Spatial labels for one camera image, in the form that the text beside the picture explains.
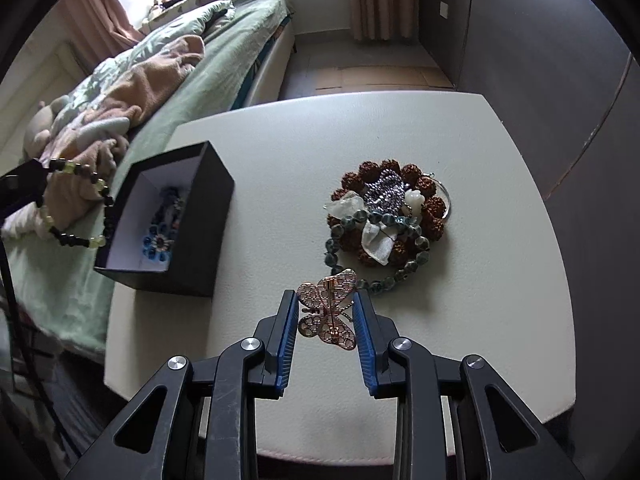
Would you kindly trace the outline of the flattened cardboard sheets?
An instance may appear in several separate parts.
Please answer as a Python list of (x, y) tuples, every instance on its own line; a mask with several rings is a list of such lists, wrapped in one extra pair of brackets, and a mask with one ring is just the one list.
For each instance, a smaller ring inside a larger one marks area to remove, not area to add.
[(454, 85), (438, 67), (358, 66), (319, 70), (317, 94), (392, 90), (452, 90)]

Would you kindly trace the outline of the left pink curtain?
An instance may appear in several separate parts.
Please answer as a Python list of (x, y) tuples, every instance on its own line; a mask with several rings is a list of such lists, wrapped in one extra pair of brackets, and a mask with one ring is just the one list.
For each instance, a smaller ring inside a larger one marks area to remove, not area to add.
[(97, 66), (143, 40), (119, 0), (60, 0), (58, 16), (84, 61)]

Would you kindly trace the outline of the green floral duvet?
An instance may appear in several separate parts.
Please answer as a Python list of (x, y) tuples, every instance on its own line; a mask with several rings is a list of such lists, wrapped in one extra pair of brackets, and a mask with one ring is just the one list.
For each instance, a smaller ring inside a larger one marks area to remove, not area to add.
[(106, 58), (93, 73), (66, 96), (65, 106), (58, 112), (50, 129), (56, 136), (88, 106), (94, 104), (123, 73), (163, 50), (171, 41), (186, 35), (202, 36), (207, 27), (220, 18), (222, 24), (234, 18), (235, 7), (230, 0), (218, 0), (177, 16), (171, 22), (149, 33), (134, 47)]

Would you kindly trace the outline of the clear plastic pouch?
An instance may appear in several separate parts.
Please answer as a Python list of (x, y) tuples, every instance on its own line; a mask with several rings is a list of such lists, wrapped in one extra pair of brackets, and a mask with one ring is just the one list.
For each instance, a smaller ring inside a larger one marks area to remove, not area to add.
[(390, 263), (390, 254), (398, 239), (397, 226), (386, 226), (382, 220), (370, 220), (370, 210), (363, 198), (354, 191), (348, 191), (339, 200), (330, 200), (324, 204), (326, 212), (335, 219), (346, 217), (356, 219), (356, 214), (364, 213), (364, 220), (356, 222), (360, 231), (360, 246), (364, 252), (381, 266)]

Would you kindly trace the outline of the bed with green sheet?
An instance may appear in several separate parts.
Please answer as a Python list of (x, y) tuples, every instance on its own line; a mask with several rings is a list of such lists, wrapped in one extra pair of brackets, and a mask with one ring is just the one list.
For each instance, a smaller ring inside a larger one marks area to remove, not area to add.
[[(290, 10), (286, 0), (252, 0), (234, 18), (207, 27), (203, 61), (134, 138), (113, 179), (120, 188), (134, 162), (160, 154), (178, 126), (241, 106), (250, 69)], [(70, 352), (101, 362), (115, 284), (93, 269), (91, 249), (62, 247), (35, 233), (6, 241), (17, 301), (38, 330)]]

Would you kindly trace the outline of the black square jewelry box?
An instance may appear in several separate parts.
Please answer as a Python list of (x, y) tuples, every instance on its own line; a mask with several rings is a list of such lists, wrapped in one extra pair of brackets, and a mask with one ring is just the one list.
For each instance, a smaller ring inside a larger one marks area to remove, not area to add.
[(94, 270), (145, 292), (214, 294), (234, 181), (205, 141), (133, 164)]

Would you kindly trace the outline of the beige plush toy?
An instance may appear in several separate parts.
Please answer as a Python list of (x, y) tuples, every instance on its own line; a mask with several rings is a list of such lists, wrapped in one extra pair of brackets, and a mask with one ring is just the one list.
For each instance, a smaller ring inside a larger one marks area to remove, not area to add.
[(37, 113), (26, 126), (23, 138), (23, 155), (27, 159), (38, 158), (51, 139), (51, 130), (58, 113), (66, 107), (70, 98), (64, 94), (47, 104), (38, 103)]

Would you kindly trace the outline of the rose gold butterfly brooch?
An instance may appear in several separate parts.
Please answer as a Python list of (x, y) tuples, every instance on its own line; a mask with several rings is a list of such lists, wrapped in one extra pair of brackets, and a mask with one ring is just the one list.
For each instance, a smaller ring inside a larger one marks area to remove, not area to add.
[(318, 283), (303, 283), (296, 290), (300, 310), (304, 316), (298, 321), (298, 332), (306, 338), (318, 337), (346, 351), (356, 349), (356, 336), (346, 321), (356, 290), (357, 274), (345, 269), (327, 276)]

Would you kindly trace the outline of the pink fleece blanket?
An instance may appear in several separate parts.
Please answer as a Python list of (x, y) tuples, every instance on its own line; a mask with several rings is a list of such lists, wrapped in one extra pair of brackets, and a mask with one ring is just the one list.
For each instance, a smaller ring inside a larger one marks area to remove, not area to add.
[(203, 61), (198, 35), (171, 41), (156, 55), (122, 74), (106, 92), (56, 136), (38, 158), (54, 165), (41, 206), (21, 208), (1, 221), (1, 236), (35, 232), (44, 240), (53, 228), (63, 232), (97, 203), (107, 202), (107, 187), (129, 150), (130, 133), (144, 125)]

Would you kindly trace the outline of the white carved pendant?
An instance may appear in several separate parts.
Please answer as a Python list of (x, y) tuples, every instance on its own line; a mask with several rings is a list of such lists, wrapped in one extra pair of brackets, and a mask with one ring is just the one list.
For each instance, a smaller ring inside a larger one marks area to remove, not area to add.
[(418, 218), (422, 214), (422, 206), (424, 202), (425, 197), (419, 190), (407, 190), (404, 195), (404, 206), (402, 206), (402, 211), (407, 216)]

